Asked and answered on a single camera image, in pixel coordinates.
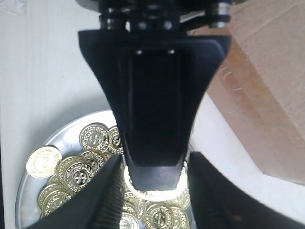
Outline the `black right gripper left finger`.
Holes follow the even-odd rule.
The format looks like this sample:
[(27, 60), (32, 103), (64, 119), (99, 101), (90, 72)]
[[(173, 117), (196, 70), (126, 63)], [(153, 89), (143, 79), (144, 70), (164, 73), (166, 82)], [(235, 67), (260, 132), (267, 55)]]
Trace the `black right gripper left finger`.
[(124, 202), (122, 157), (113, 155), (71, 200), (29, 229), (118, 229)]

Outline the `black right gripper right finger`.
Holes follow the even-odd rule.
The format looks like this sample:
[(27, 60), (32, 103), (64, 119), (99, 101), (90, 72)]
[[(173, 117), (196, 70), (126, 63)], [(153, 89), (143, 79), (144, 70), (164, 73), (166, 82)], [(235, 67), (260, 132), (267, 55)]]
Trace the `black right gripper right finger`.
[(133, 186), (175, 189), (198, 107), (231, 36), (86, 30), (78, 40), (115, 116)]

